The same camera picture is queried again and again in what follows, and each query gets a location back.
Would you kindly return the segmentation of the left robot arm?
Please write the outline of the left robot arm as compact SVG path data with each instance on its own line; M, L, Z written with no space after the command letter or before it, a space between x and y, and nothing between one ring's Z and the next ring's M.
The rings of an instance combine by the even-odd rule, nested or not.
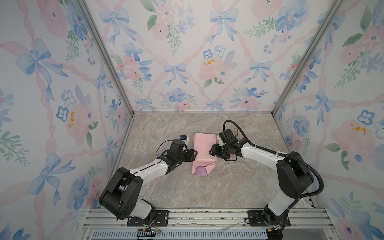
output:
M172 140L170 148L155 160L142 167L116 170L99 197L99 204L118 220L132 218L137 222L152 224L156 207L140 198L142 187L169 174L184 162L194 162L198 152L187 147L187 140Z

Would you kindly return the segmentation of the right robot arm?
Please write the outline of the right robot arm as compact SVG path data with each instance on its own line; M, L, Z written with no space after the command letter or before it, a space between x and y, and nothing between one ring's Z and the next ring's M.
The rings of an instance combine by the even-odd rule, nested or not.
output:
M225 161L232 161L232 155L248 158L277 172L279 191L265 206L262 216L249 220L249 224L263 221L271 227L282 227L288 222L289 211L299 200L312 195L307 192L307 188L314 183L314 169L296 152L277 152L241 139L236 143L214 144L209 154Z

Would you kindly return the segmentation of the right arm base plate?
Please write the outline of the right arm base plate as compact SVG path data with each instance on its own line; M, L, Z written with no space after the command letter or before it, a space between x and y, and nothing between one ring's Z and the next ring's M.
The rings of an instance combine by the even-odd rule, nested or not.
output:
M290 227L291 222L288 217L289 210L284 211L281 215L276 216L272 212L266 212L264 210L253 210L247 211L247 217L245 218L245 223L251 225L252 227L271 227L277 228Z

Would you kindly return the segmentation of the purple wrapping paper sheet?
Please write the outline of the purple wrapping paper sheet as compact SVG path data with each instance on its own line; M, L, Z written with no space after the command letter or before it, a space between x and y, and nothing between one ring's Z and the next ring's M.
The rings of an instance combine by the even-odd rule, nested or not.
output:
M214 169L217 163L217 158L210 155L209 152L217 142L217 137L214 134L196 133L193 137L193 149L198 152L193 161L194 176L206 177Z

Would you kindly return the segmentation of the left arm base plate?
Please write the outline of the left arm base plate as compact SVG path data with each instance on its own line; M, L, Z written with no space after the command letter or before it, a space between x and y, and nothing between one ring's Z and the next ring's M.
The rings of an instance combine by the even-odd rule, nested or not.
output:
M128 217L128 227L167 227L169 222L168 210L155 210L145 219Z

